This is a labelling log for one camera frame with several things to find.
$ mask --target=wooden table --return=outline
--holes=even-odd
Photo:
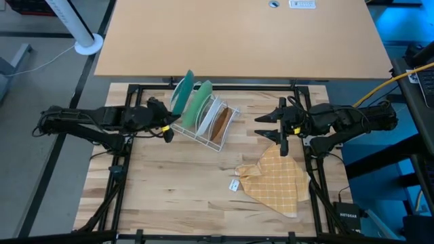
[[[388,79],[391,63],[364,0],[316,9],[269,0],[116,3],[102,76]]]
[[[127,83],[112,83],[106,105],[123,105]],[[312,104],[328,102],[326,87],[309,86]],[[146,90],[142,101],[150,96],[169,104],[171,90]],[[255,129],[275,129],[276,124],[257,123],[254,118],[272,111],[278,97],[288,91],[215,91],[241,115],[229,130],[221,152],[215,152],[181,134],[166,144],[162,139],[134,140],[130,169],[122,203],[119,232],[134,234],[143,229],[148,235],[236,235],[314,237],[311,201],[298,206],[298,217],[287,218],[247,196],[242,190],[229,190],[234,168],[256,163],[272,144],[254,133]],[[289,137],[290,155],[305,168],[300,138]],[[104,151],[95,147],[94,154]],[[339,150],[333,153],[341,156]],[[104,198],[111,155],[95,157],[90,162],[80,201],[75,228],[83,226]],[[336,157],[326,157],[325,175],[331,201],[348,186],[345,168]],[[351,202],[349,190],[342,200]],[[327,231],[324,208],[319,204],[323,231]]]

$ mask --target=cloth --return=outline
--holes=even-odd
[[[297,202],[309,200],[307,172],[289,157],[280,157],[279,145],[268,148],[255,165],[235,169],[244,192],[257,201],[291,217],[297,217]]]

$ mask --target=white sticker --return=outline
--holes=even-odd
[[[293,9],[315,9],[317,5],[315,1],[291,1],[290,0],[290,8]]]
[[[232,179],[231,183],[229,184],[229,189],[236,192],[238,190],[239,181]]]
[[[418,73],[409,74],[408,79],[410,80],[410,83],[419,84]]]

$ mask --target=gray floor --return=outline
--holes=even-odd
[[[109,0],[73,1],[94,32],[100,26],[108,2]],[[371,7],[370,11],[385,42],[426,42],[434,39],[432,9]],[[0,31],[67,33],[57,18],[21,16],[9,8],[0,12]],[[0,56],[10,60],[21,43],[30,43],[35,50],[22,65],[22,70],[28,70],[67,49],[73,44],[73,40],[0,37]],[[388,46],[387,50],[390,56],[397,57],[402,55],[405,48]],[[0,155],[3,166],[0,171],[0,183],[3,186],[0,188],[0,239],[16,236],[23,213],[28,207],[28,201],[35,191],[55,140],[55,136],[31,137],[31,130],[36,125],[39,113],[53,104],[68,105],[85,61],[86,57],[71,51],[49,66],[17,76],[0,107]],[[110,82],[146,81],[140,78],[94,77],[93,69],[90,74],[79,108],[102,106]],[[375,81],[330,81],[327,86],[332,102],[352,104],[377,84]],[[71,231],[91,153],[91,144],[67,137],[32,235]]]

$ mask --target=yellow cable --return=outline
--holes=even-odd
[[[372,96],[372,94],[378,92],[378,90],[380,90],[381,88],[385,87],[386,85],[388,85],[388,84],[390,84],[390,83],[392,83],[392,82],[394,82],[396,80],[399,80],[400,78],[404,78],[407,75],[414,74],[416,72],[419,72],[419,71],[424,70],[426,68],[431,68],[433,66],[434,66],[434,62],[432,62],[430,64],[427,64],[427,65],[424,65],[422,67],[419,67],[419,68],[417,68],[415,70],[408,71],[408,72],[406,72],[406,73],[404,73],[402,75],[398,75],[397,77],[393,77],[392,79],[389,79],[388,81],[384,82],[383,84],[379,85],[378,87],[375,87],[372,91],[370,91],[368,94],[366,94],[364,97],[362,97],[359,101],[357,101],[356,103],[354,103],[353,107],[355,107],[355,108],[358,107],[362,102],[365,102],[366,99],[368,99],[370,96]]]

